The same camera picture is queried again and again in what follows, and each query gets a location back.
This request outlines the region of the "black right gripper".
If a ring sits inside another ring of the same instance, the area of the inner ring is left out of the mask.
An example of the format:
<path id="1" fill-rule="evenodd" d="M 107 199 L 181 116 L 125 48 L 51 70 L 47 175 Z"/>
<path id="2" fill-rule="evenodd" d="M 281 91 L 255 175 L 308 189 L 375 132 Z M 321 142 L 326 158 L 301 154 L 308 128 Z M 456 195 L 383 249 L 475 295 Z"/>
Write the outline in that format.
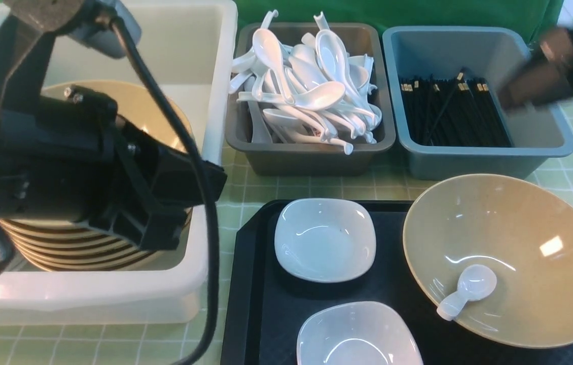
<path id="1" fill-rule="evenodd" d="M 504 110 L 542 107 L 573 98 L 573 28 L 554 27 L 499 87 Z"/>

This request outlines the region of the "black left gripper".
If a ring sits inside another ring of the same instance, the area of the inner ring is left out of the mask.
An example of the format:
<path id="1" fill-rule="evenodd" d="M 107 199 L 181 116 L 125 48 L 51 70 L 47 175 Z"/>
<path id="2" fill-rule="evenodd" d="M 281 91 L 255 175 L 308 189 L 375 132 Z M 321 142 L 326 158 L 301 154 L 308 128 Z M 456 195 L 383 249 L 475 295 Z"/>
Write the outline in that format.
<path id="1" fill-rule="evenodd" d="M 32 113 L 0 111 L 0 220 L 62 221 L 170 251 L 203 205 L 191 157 L 141 131 L 106 93 L 40 95 Z"/>

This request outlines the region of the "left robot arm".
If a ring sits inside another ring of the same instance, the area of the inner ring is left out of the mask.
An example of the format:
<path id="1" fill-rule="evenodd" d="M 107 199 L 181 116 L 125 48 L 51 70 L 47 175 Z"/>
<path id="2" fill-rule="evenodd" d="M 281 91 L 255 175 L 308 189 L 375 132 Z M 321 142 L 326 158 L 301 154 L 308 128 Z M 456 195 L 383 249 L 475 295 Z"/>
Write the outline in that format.
<path id="1" fill-rule="evenodd" d="M 161 92 L 137 48 L 138 23 L 120 2 L 6 1 L 0 25 L 0 220 L 59 220 L 168 251 L 187 208 L 205 206 L 208 247 L 219 249 L 215 202 L 226 174 L 203 160 L 185 118 Z M 186 148 L 153 138 L 124 103 L 94 86 L 42 88 L 59 37 L 126 58 L 153 111 Z M 0 259 L 14 254 L 0 226 Z"/>

